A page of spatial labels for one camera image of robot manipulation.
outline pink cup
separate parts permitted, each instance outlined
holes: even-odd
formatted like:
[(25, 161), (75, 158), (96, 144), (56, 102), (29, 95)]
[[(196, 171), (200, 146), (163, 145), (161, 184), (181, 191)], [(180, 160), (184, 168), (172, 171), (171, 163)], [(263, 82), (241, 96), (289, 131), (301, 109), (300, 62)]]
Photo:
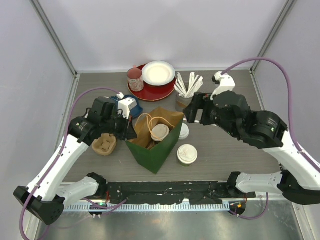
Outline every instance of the pink cup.
[(144, 89), (144, 80), (142, 78), (142, 71), (139, 68), (131, 68), (127, 72), (128, 83), (130, 89), (134, 92), (139, 92)]

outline brown paper bag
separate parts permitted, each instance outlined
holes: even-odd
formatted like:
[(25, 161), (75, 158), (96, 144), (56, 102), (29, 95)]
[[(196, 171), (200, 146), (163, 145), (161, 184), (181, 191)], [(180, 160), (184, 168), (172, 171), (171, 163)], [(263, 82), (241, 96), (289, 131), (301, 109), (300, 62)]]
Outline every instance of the brown paper bag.
[(127, 141), (126, 144), (136, 161), (141, 166), (156, 174), (179, 140), (184, 114), (177, 111), (168, 111), (162, 107), (157, 107), (149, 114), (152, 118), (162, 117), (174, 126), (170, 126), (160, 118), (154, 119), (150, 124), (151, 130), (158, 124), (167, 125), (170, 129), (169, 135), (163, 141), (154, 144), (148, 128), (148, 122), (151, 119), (145, 116), (135, 126), (137, 138)]

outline table surface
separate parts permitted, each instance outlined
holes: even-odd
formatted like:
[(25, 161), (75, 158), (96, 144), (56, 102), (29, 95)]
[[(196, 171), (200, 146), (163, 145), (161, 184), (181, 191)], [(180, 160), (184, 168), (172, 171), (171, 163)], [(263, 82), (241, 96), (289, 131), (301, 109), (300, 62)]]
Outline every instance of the table surface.
[[(216, 71), (196, 71), (203, 76), (200, 92), (212, 93), (215, 85), (212, 76)], [(185, 82), (189, 81), (190, 71), (181, 71)], [(258, 97), (248, 70), (234, 70), (229, 73), (236, 84), (234, 91), (244, 95), (252, 110), (260, 110)], [(81, 74), (76, 95), (96, 87), (110, 87), (130, 94), (127, 87), (127, 74), (120, 73), (88, 73)], [(86, 108), (92, 106), (95, 98), (114, 96), (112, 92), (97, 90), (85, 95), (75, 107), (73, 117), (82, 116)], [(157, 101), (140, 101), (144, 113), (157, 107), (175, 111), (175, 92), (169, 97)], [(187, 124), (189, 137), (179, 140), (170, 156), (155, 175), (140, 166), (124, 141), (118, 141), (114, 152), (109, 156), (96, 154), (91, 147), (78, 159), (65, 177), (65, 182), (77, 182), (88, 173), (95, 172), (110, 182), (135, 181), (226, 181), (231, 172), (248, 174), (269, 174), (278, 172), (278, 162), (262, 150), (258, 150), (235, 138), (230, 137), (217, 126), (203, 126), (197, 123)], [(189, 167), (182, 167), (177, 160), (177, 150), (181, 145), (191, 144), (198, 151), (198, 158)]]

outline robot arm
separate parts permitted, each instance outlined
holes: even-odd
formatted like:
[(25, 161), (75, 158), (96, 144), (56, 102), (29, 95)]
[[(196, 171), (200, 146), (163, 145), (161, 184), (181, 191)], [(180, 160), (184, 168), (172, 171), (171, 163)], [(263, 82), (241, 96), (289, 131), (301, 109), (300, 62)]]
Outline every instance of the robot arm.
[[(320, 203), (320, 174), (295, 147), (287, 125), (270, 111), (251, 111), (243, 95), (232, 90), (234, 82), (228, 75), (216, 75), (215, 83), (228, 81), (212, 94), (196, 92), (191, 104), (184, 109), (189, 123), (194, 123), (199, 109), (203, 110), (200, 123), (217, 125), (231, 137), (262, 149), (277, 159), (285, 170), (273, 174), (232, 172), (228, 192), (267, 192), (282, 194), (301, 205)], [(303, 150), (318, 166), (307, 152)]]
[(37, 186), (27, 209), (50, 225), (60, 217), (67, 206), (87, 196), (100, 197), (105, 194), (107, 181), (94, 172), (81, 181), (64, 188), (59, 187), (74, 163), (101, 134), (114, 134), (120, 140), (137, 137), (130, 116), (131, 101), (130, 98), (123, 99), (118, 102), (117, 108), (114, 100), (107, 97), (97, 98), (86, 116), (76, 117), (70, 122), (63, 152), (42, 184), (37, 186), (39, 179), (59, 155), (63, 140), (39, 175), (27, 187), (16, 188), (13, 194), (17, 200), (24, 205), (32, 189)]

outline white lid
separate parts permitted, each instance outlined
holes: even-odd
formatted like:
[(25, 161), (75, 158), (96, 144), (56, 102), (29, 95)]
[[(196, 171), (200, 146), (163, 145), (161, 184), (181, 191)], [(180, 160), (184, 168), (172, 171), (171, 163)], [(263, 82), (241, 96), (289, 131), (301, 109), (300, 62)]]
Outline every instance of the white lid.
[(151, 138), (155, 141), (155, 142), (161, 142), (163, 139), (165, 139), (166, 136), (168, 136), (170, 132), (170, 129), (167, 125), (164, 124), (158, 124), (157, 126), (155, 126), (152, 129), (152, 133), (156, 136), (154, 137), (154, 135), (151, 134)]
[(189, 127), (187, 124), (182, 123), (179, 140), (184, 140), (189, 136)]
[(192, 164), (197, 160), (198, 152), (194, 146), (185, 144), (179, 147), (177, 156), (183, 164)]

